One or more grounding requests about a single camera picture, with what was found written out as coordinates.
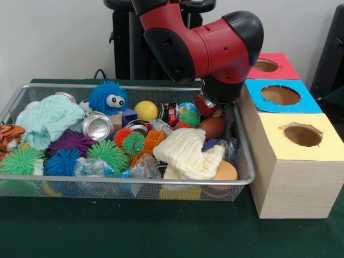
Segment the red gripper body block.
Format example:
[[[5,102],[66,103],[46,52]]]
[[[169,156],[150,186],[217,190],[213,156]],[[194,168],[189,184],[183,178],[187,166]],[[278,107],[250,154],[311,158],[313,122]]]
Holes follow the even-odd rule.
[[[194,97],[194,103],[197,111],[202,116],[212,116],[223,105],[211,102],[205,95],[199,94]]]

